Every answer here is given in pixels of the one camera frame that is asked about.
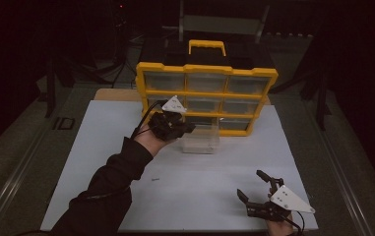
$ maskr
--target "yellow organizer box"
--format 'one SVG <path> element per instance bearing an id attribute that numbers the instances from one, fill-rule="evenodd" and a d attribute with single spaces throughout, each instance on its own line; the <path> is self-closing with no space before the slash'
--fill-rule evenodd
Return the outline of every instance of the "yellow organizer box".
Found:
<path id="1" fill-rule="evenodd" d="M 148 39 L 136 85 L 143 112 L 177 95 L 187 108 L 186 121 L 217 125 L 221 136 L 248 136 L 277 76 L 259 44 Z"/>

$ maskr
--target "white table surface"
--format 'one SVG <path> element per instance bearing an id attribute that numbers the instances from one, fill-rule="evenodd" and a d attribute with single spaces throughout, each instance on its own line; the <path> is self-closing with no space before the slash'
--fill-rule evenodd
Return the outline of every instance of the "white table surface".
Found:
<path id="1" fill-rule="evenodd" d="M 41 229 L 49 230 L 68 203 L 89 185 L 95 171 L 121 150 L 141 120 L 141 102 L 91 101 L 64 166 Z M 261 169 L 283 178 L 308 202 L 276 109 L 264 106 L 249 137 L 220 137 L 215 154 L 181 152 L 181 142 L 165 147 L 132 183 L 132 205 L 120 231 L 247 232 L 265 230 L 265 221 L 246 215 L 237 198 L 242 190 L 250 202 L 268 200 L 270 184 L 256 175 Z M 313 214 L 302 213 L 306 229 L 317 229 Z M 294 221 L 301 225 L 297 213 Z"/>

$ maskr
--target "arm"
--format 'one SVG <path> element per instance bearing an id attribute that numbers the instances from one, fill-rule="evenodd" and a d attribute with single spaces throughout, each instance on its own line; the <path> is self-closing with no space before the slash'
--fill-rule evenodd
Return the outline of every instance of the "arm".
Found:
<path id="1" fill-rule="evenodd" d="M 89 187 L 70 202 L 68 210 L 50 235 L 115 235 L 132 203 L 130 184 L 139 180 L 145 166 L 166 142 L 157 139 L 148 126 L 132 141 L 125 138 L 122 150 L 99 168 Z"/>

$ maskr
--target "dark background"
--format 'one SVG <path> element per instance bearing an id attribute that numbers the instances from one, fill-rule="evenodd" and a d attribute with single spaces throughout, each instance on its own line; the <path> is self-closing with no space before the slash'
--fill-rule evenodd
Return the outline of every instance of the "dark background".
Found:
<path id="1" fill-rule="evenodd" d="M 80 63 L 95 65 L 95 58 L 113 60 L 116 52 L 124 50 L 116 40 L 102 47 L 89 44 L 99 36 L 116 33 L 113 14 L 125 20 L 125 30 L 151 36 L 160 35 L 161 26 L 178 26 L 178 1 L 146 2 L 96 1 L 97 8 L 93 8 L 90 1 L 0 0 L 0 135 L 38 97 L 35 82 L 46 73 L 52 45 Z M 114 9 L 120 4 L 123 9 Z M 258 4 L 191 0 L 185 10 L 237 17 L 235 8 Z M 87 34 L 97 25 L 103 30 Z M 316 65 L 325 57 L 332 58 L 329 88 L 375 168 L 375 1 L 273 1 L 264 30 L 268 32 L 279 32 L 284 38 L 297 33 L 315 35 L 309 48 L 314 53 L 303 62 Z M 113 53 L 101 53 L 107 52 L 107 47 Z"/>

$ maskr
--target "yellow handle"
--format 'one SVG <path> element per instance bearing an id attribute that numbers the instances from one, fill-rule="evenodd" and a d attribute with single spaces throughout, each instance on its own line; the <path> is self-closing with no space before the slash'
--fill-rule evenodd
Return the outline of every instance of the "yellow handle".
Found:
<path id="1" fill-rule="evenodd" d="M 188 42 L 188 54 L 191 54 L 191 48 L 195 47 L 213 47 L 220 48 L 223 56 L 226 56 L 226 51 L 224 50 L 224 44 L 222 41 L 208 41 L 208 40 L 190 40 Z"/>

